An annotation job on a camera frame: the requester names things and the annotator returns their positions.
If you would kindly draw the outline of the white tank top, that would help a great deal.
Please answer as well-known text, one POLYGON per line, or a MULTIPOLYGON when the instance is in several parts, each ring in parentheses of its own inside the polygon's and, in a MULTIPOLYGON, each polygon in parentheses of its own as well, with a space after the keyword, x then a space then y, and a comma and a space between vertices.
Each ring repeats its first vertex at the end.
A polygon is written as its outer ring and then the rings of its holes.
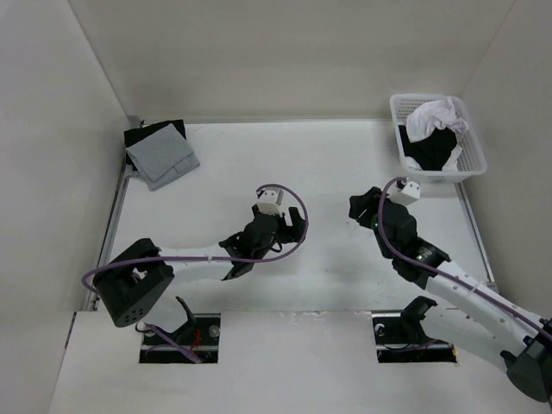
POLYGON ((452 97, 423 103, 407 116, 405 126, 411 143, 427 139, 436 129, 450 129, 460 135, 469 130, 468 122, 456 114, 452 97))

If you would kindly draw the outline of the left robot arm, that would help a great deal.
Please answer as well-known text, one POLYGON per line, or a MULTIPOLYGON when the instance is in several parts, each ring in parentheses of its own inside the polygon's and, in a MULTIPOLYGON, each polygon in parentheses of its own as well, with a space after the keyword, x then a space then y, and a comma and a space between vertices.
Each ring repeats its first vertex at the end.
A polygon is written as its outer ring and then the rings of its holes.
POLYGON ((284 214, 257 204, 253 220, 227 239, 201 248, 171 249, 149 238, 135 241, 92 278, 92 287, 117 328, 136 323, 155 308, 177 278, 186 282, 230 281, 251 272, 255 265, 290 254, 283 246, 298 247, 306 237, 307 213, 291 207, 284 214))

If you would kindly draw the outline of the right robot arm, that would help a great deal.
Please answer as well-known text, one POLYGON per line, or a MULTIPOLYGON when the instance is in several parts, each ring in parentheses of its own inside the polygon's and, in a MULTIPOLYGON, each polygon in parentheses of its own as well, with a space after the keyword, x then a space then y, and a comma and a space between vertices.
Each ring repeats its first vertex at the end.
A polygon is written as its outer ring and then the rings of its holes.
POLYGON ((373 187, 349 199, 349 217, 373 231, 402 279, 427 293, 402 310, 402 335, 451 343, 495 366, 526 397, 550 402, 550 320, 500 296, 421 238, 407 209, 419 197, 418 184, 409 182, 393 194, 373 187))

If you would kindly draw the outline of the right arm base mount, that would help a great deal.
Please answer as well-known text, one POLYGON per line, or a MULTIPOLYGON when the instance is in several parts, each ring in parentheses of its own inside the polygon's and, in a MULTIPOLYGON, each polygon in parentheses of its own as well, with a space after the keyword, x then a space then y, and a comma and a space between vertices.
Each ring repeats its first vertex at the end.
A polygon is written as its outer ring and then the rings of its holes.
POLYGON ((376 357, 379 363, 456 363, 455 347, 428 337, 421 325, 436 301, 415 298, 403 310, 372 313, 376 357))

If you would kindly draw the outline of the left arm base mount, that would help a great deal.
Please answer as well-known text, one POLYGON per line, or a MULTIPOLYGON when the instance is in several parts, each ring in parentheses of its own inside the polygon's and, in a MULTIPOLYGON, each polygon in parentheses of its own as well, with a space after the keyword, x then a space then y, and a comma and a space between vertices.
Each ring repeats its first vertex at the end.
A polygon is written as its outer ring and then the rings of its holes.
POLYGON ((173 332, 150 323, 137 323, 141 334, 141 364, 217 364, 221 335, 221 315, 194 313, 181 297, 176 297, 185 312, 184 322, 173 332))

